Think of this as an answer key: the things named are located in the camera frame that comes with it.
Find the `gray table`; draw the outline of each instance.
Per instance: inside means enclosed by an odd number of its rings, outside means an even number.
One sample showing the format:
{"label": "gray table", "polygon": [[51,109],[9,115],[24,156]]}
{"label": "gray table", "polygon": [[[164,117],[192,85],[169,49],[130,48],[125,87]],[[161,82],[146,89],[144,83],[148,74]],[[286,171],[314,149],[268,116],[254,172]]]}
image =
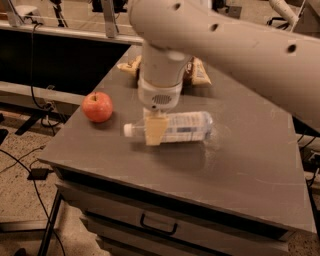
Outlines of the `gray table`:
{"label": "gray table", "polygon": [[[119,62],[140,51],[131,46]],[[249,220],[288,231],[269,236],[273,240],[287,240],[296,230],[315,233],[291,116],[210,66],[206,69],[213,86],[185,89],[174,111],[210,112],[214,128],[209,141],[147,147],[124,137],[123,125],[140,120],[142,107],[135,79],[114,67],[96,88],[113,100],[111,120],[93,124],[79,108],[40,160],[62,180],[80,174],[79,183],[88,185],[81,180],[91,177],[130,188],[141,201],[146,193],[160,196],[162,206],[168,199],[236,216],[235,223]]]}

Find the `drawer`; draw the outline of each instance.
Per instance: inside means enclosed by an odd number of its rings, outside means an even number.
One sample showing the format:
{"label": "drawer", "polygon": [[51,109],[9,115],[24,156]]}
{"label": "drawer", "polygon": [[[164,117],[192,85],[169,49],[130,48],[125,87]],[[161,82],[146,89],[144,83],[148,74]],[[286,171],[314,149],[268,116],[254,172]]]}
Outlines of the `drawer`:
{"label": "drawer", "polygon": [[112,256],[160,256],[102,236],[98,236],[96,242],[102,250],[108,251]]}
{"label": "drawer", "polygon": [[162,256],[217,256],[221,253],[204,252],[177,241],[165,239],[135,229],[134,227],[107,221],[98,217],[82,216],[81,221],[90,232],[109,240],[118,241],[127,248],[135,248],[147,253],[146,255]]}
{"label": "drawer", "polygon": [[288,244],[123,196],[59,181],[64,199],[83,212],[230,255],[283,255]]}

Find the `red apple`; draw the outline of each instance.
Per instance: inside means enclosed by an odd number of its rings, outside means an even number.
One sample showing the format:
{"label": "red apple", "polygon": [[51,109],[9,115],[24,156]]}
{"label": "red apple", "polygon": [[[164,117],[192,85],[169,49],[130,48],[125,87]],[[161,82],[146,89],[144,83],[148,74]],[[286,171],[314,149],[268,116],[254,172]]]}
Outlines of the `red apple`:
{"label": "red apple", "polygon": [[83,99],[82,111],[92,122],[105,122],[113,111],[111,98],[104,92],[92,92]]}

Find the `tile floor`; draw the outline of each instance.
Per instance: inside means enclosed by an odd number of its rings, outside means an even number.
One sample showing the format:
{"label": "tile floor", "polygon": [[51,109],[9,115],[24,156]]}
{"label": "tile floor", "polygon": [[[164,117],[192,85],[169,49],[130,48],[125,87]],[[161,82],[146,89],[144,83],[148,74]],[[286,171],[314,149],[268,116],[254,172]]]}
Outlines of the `tile floor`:
{"label": "tile floor", "polygon": [[[54,17],[49,1],[15,0],[13,2],[16,5],[29,4],[37,6],[45,18],[46,25],[57,26],[57,20]],[[243,7],[241,19],[259,24],[265,24],[274,14],[267,1],[230,0],[228,3],[239,4]],[[91,4],[88,4],[87,0],[63,1],[61,6],[70,28],[104,32],[103,15],[101,13],[93,13]],[[132,32],[127,27],[126,14],[121,14],[117,22],[122,24],[120,30],[122,29],[123,33]],[[32,129],[22,136],[15,135],[14,132],[28,115],[3,109],[1,105],[0,112],[5,114],[5,121],[0,123],[0,128],[5,128],[9,131],[9,135],[0,148],[15,157],[19,158],[34,148],[46,145],[52,139],[52,131],[41,127],[39,123],[35,124]],[[29,166],[37,158],[40,151],[35,151],[25,157],[22,162]],[[0,152],[0,222],[45,219],[33,184],[27,180],[28,173],[18,164],[1,172],[1,170],[13,163],[14,161]],[[44,165],[38,162],[34,164],[34,167],[42,166]],[[54,184],[56,180],[56,175],[51,173],[47,180],[37,181],[41,198],[48,211],[51,209],[55,196],[56,188]],[[87,232],[80,222],[80,214],[78,209],[62,202],[55,228],[62,240],[66,255],[110,255],[108,252],[100,250],[95,243],[95,235]],[[42,232],[0,234],[0,255],[13,256],[20,247],[25,247],[30,256],[37,255],[41,238]],[[317,237],[298,233],[291,239],[289,250],[290,256],[317,256],[320,255],[320,242]],[[54,237],[52,237],[47,255],[62,255],[61,248]]]}

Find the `water bottle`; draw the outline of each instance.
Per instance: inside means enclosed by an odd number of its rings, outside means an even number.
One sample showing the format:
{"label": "water bottle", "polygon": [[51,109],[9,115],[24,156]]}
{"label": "water bottle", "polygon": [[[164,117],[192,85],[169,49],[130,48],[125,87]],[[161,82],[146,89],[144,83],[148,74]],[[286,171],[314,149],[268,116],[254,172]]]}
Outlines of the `water bottle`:
{"label": "water bottle", "polygon": [[[168,127],[161,143],[203,141],[210,138],[212,117],[206,111],[167,114]],[[144,122],[125,124],[126,137],[145,136]]]}

